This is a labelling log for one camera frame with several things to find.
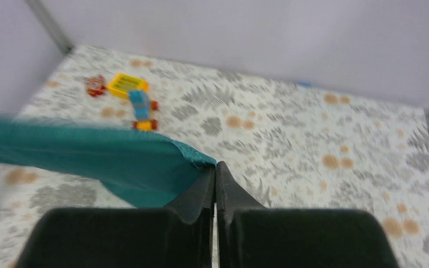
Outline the teal cloth napkin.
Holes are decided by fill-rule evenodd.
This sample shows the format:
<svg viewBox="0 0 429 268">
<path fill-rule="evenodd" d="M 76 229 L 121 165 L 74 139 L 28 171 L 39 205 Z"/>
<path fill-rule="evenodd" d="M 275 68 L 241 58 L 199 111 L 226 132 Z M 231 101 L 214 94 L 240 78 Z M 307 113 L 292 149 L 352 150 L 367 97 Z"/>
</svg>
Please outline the teal cloth napkin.
<svg viewBox="0 0 429 268">
<path fill-rule="evenodd" d="M 135 207 L 162 207 L 215 159 L 154 132 L 0 117 L 0 163 L 99 180 Z"/>
</svg>

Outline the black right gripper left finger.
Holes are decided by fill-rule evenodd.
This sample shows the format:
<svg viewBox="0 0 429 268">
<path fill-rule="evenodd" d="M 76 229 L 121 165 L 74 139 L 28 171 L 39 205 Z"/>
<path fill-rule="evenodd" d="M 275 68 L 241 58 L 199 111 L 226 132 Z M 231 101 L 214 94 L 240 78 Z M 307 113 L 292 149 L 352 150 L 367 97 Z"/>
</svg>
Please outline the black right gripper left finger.
<svg viewBox="0 0 429 268">
<path fill-rule="evenodd" d="M 55 208 L 17 267 L 211 267 L 215 169 L 161 208 Z"/>
</svg>

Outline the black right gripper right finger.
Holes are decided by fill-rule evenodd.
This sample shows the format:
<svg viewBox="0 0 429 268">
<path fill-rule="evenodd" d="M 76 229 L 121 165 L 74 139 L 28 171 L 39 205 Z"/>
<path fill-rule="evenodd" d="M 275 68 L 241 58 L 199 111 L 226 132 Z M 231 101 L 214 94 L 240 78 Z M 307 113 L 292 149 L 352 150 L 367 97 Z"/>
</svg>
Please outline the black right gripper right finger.
<svg viewBox="0 0 429 268">
<path fill-rule="evenodd" d="M 397 267 L 374 216 L 358 209 L 266 208 L 216 166 L 220 267 Z"/>
</svg>

